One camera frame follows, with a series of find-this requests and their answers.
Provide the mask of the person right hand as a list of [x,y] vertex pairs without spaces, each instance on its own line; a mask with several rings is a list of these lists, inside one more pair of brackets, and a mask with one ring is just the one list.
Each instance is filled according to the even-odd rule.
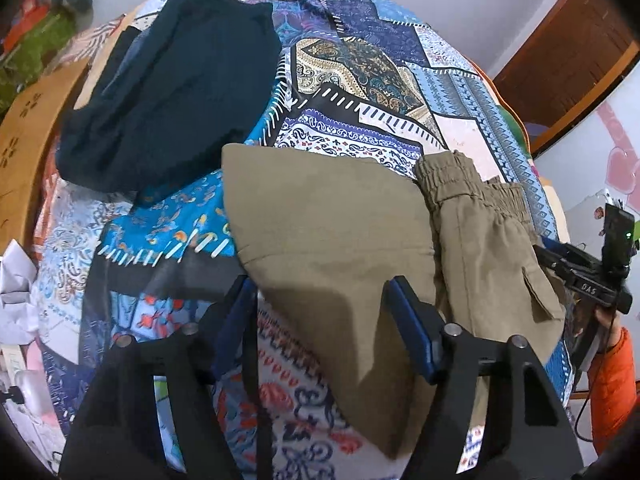
[[622,326],[620,325],[618,313],[614,310],[596,307],[594,314],[598,322],[605,328],[605,348],[614,348],[622,338]]

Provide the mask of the orange sleeved forearm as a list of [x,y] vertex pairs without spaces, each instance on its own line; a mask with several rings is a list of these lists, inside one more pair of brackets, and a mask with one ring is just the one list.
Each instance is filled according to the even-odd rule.
[[601,455],[639,406],[634,379],[634,346],[625,327],[614,347],[593,358],[588,382],[593,447]]

